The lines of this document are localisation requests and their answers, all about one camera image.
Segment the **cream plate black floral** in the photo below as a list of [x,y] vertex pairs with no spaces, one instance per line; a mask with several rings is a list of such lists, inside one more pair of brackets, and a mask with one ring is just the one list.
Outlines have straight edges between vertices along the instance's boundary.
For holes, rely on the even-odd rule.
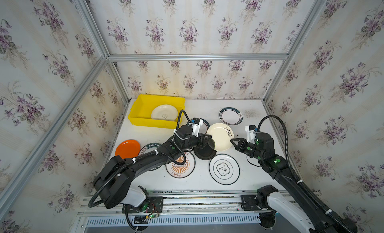
[[234,138],[234,133],[226,124],[215,123],[211,125],[207,131],[207,135],[211,135],[215,141],[216,151],[226,151],[232,147],[230,140]]

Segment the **white plate black quatrefoil outline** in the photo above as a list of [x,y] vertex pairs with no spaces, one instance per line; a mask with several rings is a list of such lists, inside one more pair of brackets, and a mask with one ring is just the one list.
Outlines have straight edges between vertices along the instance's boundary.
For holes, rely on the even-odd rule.
[[229,186],[239,179],[240,166],[233,157],[227,154],[218,154],[211,159],[209,172],[215,182]]

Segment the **plain cream plate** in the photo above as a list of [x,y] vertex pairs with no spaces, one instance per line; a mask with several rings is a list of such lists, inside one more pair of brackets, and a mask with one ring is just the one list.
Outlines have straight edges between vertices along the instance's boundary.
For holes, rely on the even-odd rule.
[[156,107],[151,112],[151,119],[154,120],[165,120],[165,121],[175,121],[178,117],[178,110],[169,104],[163,104]]

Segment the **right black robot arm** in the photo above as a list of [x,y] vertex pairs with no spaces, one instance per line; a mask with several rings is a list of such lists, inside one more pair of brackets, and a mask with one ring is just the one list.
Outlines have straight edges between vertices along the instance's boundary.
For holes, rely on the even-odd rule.
[[329,208],[289,166],[288,157],[276,154],[274,140],[268,133],[257,132],[254,142],[231,139],[235,150],[256,158],[261,168],[279,183],[297,203],[288,202],[271,185],[258,189],[256,205],[278,212],[301,233],[356,233],[357,225]]

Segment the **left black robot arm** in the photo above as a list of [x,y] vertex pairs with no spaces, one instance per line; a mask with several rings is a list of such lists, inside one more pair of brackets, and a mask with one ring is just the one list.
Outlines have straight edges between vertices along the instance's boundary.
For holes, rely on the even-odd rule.
[[107,209],[111,209],[117,206],[127,196],[135,178],[157,166],[171,162],[178,164],[177,159],[184,157],[186,150],[204,148],[212,142],[211,135],[198,133],[195,136],[190,126],[183,125],[156,150],[134,158],[123,159],[119,155],[112,157],[94,178],[93,187],[96,192],[88,207],[104,204]]

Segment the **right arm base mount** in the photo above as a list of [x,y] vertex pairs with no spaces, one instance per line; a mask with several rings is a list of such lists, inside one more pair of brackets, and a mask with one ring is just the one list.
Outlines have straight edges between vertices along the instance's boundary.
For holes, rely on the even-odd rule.
[[241,195],[241,208],[244,211],[270,211],[272,208],[268,204],[268,197],[278,192],[272,185],[267,185],[259,188],[255,195]]

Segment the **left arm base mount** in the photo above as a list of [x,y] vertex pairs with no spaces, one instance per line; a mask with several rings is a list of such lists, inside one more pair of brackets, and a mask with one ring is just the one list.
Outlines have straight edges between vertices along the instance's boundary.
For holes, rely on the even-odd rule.
[[140,206],[123,205],[122,213],[139,214],[139,213],[161,213],[163,211],[163,197],[149,197]]

